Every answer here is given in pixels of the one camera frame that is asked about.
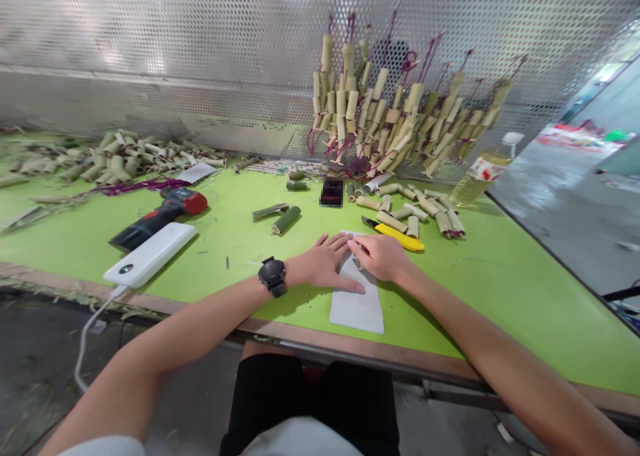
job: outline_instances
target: plastic bottle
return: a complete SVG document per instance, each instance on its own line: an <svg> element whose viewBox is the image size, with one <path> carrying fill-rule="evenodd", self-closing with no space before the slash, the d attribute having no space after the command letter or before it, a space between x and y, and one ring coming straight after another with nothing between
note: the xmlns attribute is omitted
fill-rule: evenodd
<svg viewBox="0 0 640 456"><path fill-rule="evenodd" d="M471 165L451 194L456 206L471 206L515 158L515 146L524 138L520 133L507 133L498 145L483 152Z"/></svg>

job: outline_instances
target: concrete floor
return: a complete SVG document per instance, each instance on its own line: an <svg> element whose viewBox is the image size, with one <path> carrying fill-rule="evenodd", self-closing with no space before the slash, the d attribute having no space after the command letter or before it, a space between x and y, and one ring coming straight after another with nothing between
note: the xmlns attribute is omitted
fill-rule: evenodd
<svg viewBox="0 0 640 456"><path fill-rule="evenodd" d="M79 331L88 317L76 309L0 293L0 455L37 454L47 437L37 443L38 438L79 398L73 366ZM91 381L115 354L120 337L126 343L140 331L127 324L121 334L121 323L116 322L100 335L89 335L86 380ZM162 392L146 444L148 455L218 454L240 354L240 345L225 343L176 374ZM421 393L416 386L395 388L403 456L528 454L518 443L504 442L496 430L496 414L428 401ZM513 416L499 416L517 430ZM517 434L535 444L526 432Z"/></svg>
<svg viewBox="0 0 640 456"><path fill-rule="evenodd" d="M640 245L640 193L606 186L611 175L593 174L604 157L533 141L489 190L601 295L640 278L640 252L617 244Z"/></svg>

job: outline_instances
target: bottle cap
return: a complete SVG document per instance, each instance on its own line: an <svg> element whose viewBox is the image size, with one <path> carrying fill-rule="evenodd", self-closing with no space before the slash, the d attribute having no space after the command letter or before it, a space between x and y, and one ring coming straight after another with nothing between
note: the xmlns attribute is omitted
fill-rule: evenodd
<svg viewBox="0 0 640 456"><path fill-rule="evenodd" d="M506 144L518 144L520 141L522 141L522 138L524 138L524 134L522 133L508 132L502 138L502 142Z"/></svg>

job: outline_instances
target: wooden table edge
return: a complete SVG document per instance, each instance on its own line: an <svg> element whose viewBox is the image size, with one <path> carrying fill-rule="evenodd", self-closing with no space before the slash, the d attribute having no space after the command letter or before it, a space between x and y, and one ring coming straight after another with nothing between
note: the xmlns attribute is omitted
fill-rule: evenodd
<svg viewBox="0 0 640 456"><path fill-rule="evenodd" d="M83 294L102 300L106 300L113 289L103 284L47 273L2 261L0 261L0 277L12 278L69 293L80 291ZM135 292L124 296L119 302L169 315L174 314L188 304ZM292 346L294 347L302 345L303 347L316 348L318 350L330 350L332 353L350 355L363 360L391 363L408 369L417 369L420 373L441 374L472 383L483 381L465 359L426 353L415 349L366 341L252 317L242 322L238 329L260 336L281 339L293 343ZM572 382L571 384L600 409L640 417L640 397L638 396L580 383Z"/></svg>

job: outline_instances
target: person's left hand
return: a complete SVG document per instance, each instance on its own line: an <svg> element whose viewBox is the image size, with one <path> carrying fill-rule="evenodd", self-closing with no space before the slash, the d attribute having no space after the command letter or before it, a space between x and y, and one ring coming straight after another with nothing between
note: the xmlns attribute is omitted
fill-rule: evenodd
<svg viewBox="0 0 640 456"><path fill-rule="evenodd" d="M354 293L364 293L365 288L362 284L338 276L336 272L336 266L350 252L347 241L352 239L353 235L339 233L330 238L327 236L323 234L304 253L285 261L285 284L292 288L308 283L316 287L336 287Z"/></svg>

